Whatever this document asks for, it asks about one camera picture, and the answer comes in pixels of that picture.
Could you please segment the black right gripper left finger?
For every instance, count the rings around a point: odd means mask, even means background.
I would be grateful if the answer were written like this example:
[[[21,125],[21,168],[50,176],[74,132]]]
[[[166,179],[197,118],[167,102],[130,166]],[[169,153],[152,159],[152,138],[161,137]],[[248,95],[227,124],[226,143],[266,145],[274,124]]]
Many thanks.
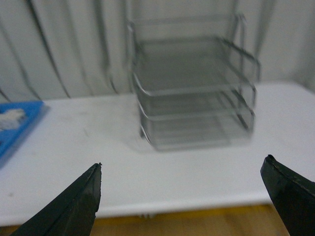
[[[101,164],[95,163],[13,236],[88,236],[101,199]]]

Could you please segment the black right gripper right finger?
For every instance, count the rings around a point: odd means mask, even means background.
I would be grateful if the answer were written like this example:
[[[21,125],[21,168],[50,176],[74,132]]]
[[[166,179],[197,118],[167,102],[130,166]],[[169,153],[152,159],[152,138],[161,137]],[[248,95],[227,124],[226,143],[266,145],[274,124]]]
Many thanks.
[[[291,236],[315,234],[315,183],[268,155],[260,174],[270,199]]]

